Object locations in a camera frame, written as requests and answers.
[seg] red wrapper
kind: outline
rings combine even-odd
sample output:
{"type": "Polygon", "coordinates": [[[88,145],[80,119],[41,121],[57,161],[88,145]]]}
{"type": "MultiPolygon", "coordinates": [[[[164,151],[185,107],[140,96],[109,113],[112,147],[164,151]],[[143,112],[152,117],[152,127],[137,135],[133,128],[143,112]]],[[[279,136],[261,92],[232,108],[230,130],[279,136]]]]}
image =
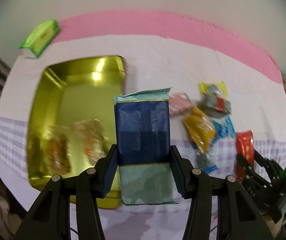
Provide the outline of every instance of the red wrapper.
{"type": "MultiPolygon", "coordinates": [[[[237,132],[236,133],[236,150],[237,153],[242,153],[247,159],[249,164],[254,166],[254,141],[253,133],[251,130],[247,132],[237,132]]],[[[239,181],[244,179],[244,170],[239,164],[236,166],[236,176],[239,181]]]]}

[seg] pink stripe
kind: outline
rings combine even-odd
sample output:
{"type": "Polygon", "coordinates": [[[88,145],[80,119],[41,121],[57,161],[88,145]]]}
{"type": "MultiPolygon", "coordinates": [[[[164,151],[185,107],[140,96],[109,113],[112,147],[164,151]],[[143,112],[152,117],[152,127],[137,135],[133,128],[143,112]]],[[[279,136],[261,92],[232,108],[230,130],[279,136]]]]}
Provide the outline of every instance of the pink stripe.
{"type": "Polygon", "coordinates": [[[270,55],[225,29],[174,13],[155,11],[102,11],[59,22],[53,42],[114,35],[155,35],[214,49],[282,84],[280,70],[270,55]]]}

